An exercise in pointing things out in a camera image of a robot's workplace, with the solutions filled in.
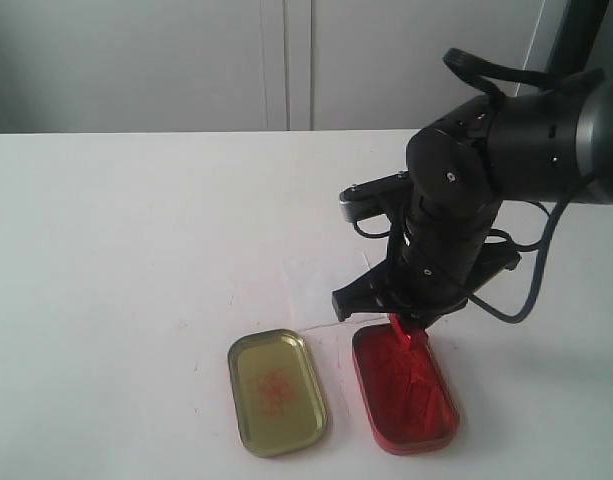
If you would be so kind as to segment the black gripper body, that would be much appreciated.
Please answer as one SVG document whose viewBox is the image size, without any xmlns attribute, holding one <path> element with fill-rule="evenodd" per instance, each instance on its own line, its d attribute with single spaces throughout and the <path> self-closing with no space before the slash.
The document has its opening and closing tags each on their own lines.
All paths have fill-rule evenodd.
<svg viewBox="0 0 613 480">
<path fill-rule="evenodd" d="M 452 313 L 465 306 L 469 293 L 520 260 L 506 242 L 398 242 L 387 248 L 370 281 L 372 310 L 418 319 Z"/>
</svg>

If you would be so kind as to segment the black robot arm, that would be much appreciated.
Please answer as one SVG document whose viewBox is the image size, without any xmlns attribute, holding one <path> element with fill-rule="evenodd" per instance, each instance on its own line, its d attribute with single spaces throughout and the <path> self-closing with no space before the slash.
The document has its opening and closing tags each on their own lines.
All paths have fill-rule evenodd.
<svg viewBox="0 0 613 480">
<path fill-rule="evenodd" d="M 332 295 L 339 321 L 394 314 L 425 329 L 478 301 L 479 289 L 514 269 L 522 247 L 494 229 L 506 201 L 550 202 L 528 297 L 536 303 L 554 230 L 572 203 L 613 205 L 613 79 L 599 72 L 554 89 L 493 100 L 478 96 L 413 135 L 403 172 L 339 196 L 352 224 L 385 216 L 385 259 Z"/>
</svg>

